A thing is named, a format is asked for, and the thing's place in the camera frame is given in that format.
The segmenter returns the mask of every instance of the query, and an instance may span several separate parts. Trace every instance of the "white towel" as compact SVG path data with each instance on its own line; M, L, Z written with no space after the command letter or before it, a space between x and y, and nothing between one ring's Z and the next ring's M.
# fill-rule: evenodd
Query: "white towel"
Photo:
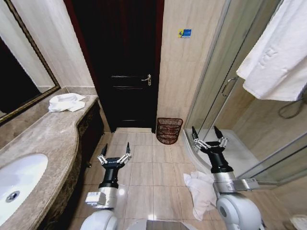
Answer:
M85 107L85 102L80 102L85 96L76 93L65 93L54 96L49 101L49 112L61 112L69 110L75 112Z
M213 178L207 174L196 171L191 175L183 174L184 182L192 193L193 215L202 220L205 211L215 208L216 195L213 189Z
M307 0L284 0L237 75L258 99L296 101L307 84Z

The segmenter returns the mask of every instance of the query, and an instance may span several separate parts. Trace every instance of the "sticker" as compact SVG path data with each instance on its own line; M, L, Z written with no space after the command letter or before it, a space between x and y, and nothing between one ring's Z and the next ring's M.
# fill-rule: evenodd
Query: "sticker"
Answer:
M178 30L178 37L179 38L189 38L191 37L191 29L179 29Z

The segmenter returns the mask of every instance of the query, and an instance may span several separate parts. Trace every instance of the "mirror frame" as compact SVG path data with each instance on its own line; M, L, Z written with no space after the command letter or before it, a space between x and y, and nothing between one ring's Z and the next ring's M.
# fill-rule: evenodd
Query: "mirror frame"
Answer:
M40 52L40 50L38 49L36 43L34 42L34 39L30 35L30 33L29 33L28 29L26 28L24 22L22 21L21 17L19 16L19 14L18 14L16 8L14 7L13 3L11 2L11 0L4 0L4 1L6 2L6 4L9 7L11 13L13 14L15 20L19 24L19 26L22 29L24 35L26 36L27 40L29 41L30 45L32 46L32 48L35 51L36 55L38 56L39 60L43 64L44 68L46 69L48 75L52 79L52 81L55 84L55 86L53 88L47 90L46 92L42 93L41 95L35 97L34 99L28 101L27 103L23 104L22 106L20 106L19 108L15 109L12 112L10 112L9 114L6 114L6 115L0 117L0 126L2 126L4 123L6 123L9 120L13 119L14 117L19 115L23 111L29 109L30 107L32 107L33 105L35 105L39 101L43 100L44 98L46 98L47 96L51 95L52 93L54 93L55 91L57 91L58 89L61 88L59 83L58 83L58 81L57 81L57 79L53 75L49 65L47 64L46 60L44 59L42 53Z

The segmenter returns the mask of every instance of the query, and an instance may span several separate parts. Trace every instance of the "folded towel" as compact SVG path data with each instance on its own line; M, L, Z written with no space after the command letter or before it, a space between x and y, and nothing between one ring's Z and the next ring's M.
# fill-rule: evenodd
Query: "folded towel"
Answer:
M307 1L284 0L237 75L258 99L296 101L307 84Z
M71 112L77 111L85 107L85 102L80 102L85 96L76 93L66 93L54 96L49 101L49 112L61 112L69 110Z

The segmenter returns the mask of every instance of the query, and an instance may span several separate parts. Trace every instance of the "wicker basket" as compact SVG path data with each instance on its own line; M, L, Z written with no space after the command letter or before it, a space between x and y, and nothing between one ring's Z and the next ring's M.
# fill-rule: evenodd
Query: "wicker basket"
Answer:
M179 137L183 120L180 118L158 118L157 139L166 145L174 144Z

